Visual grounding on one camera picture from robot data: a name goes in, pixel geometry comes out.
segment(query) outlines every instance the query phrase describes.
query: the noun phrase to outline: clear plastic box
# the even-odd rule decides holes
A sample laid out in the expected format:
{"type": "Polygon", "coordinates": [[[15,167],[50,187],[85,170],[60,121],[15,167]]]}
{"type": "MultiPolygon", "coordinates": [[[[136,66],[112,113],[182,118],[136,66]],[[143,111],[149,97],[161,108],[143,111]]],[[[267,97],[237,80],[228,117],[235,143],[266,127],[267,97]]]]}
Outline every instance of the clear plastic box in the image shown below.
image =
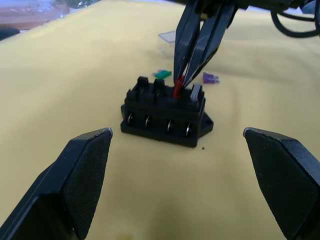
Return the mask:
{"type": "Polygon", "coordinates": [[[175,55],[176,31],[160,33],[158,35],[158,47],[160,51],[168,58],[175,55]]]}

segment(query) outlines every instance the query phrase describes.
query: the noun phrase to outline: mounting tab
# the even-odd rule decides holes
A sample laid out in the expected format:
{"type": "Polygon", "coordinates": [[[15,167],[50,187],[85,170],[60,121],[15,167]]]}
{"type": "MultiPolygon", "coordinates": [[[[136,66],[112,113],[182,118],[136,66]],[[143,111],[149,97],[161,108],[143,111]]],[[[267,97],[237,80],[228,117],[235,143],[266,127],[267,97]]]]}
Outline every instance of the mounting tab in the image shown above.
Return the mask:
{"type": "Polygon", "coordinates": [[[198,85],[183,88],[178,99],[173,93],[174,87],[166,86],[164,80],[149,83],[140,76],[121,106],[121,131],[195,148],[198,139],[214,127],[205,113],[205,93],[198,85]]]}

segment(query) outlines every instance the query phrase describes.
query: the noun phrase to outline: purple fuse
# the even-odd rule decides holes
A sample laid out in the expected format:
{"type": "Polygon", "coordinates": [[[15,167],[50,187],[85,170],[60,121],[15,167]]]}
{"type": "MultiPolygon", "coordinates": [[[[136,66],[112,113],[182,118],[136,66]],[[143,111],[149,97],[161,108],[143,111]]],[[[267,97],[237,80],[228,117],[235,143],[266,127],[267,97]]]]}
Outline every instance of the purple fuse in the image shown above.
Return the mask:
{"type": "Polygon", "coordinates": [[[203,78],[204,84],[218,84],[218,83],[220,83],[218,76],[215,76],[213,74],[209,74],[206,72],[203,72],[202,78],[203,78]]]}

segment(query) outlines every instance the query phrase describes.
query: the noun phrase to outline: black cable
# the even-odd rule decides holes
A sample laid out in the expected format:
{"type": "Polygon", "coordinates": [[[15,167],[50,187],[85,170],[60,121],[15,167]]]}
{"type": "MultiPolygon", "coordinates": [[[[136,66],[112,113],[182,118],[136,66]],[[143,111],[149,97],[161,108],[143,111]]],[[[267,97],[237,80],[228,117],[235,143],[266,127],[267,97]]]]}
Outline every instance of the black cable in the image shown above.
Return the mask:
{"type": "Polygon", "coordinates": [[[291,38],[312,38],[320,35],[320,16],[319,16],[319,10],[320,10],[320,0],[315,0],[315,12],[314,12],[314,18],[311,17],[302,17],[302,16],[296,16],[287,14],[285,12],[275,12],[271,11],[271,18],[274,23],[274,26],[284,35],[291,37],[291,38]],[[280,22],[278,15],[281,15],[285,18],[293,19],[293,20],[299,20],[299,21],[305,21],[305,22],[314,22],[315,24],[315,30],[312,31],[292,31],[287,29],[283,24],[280,22]]]}

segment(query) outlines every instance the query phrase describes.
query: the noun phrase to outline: table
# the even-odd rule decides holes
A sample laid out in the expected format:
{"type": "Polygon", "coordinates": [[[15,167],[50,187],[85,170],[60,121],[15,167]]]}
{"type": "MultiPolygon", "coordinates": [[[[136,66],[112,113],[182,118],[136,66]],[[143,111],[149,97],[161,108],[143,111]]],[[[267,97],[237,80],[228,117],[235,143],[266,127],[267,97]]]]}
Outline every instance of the table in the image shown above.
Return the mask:
{"type": "Polygon", "coordinates": [[[0,43],[1,224],[71,138],[111,127],[87,239],[285,239],[242,133],[279,132],[320,157],[319,39],[287,38],[267,13],[240,11],[204,69],[221,81],[203,86],[213,132],[194,149],[121,133],[138,76],[173,69],[157,34],[175,30],[183,9],[101,1],[0,43]]]}

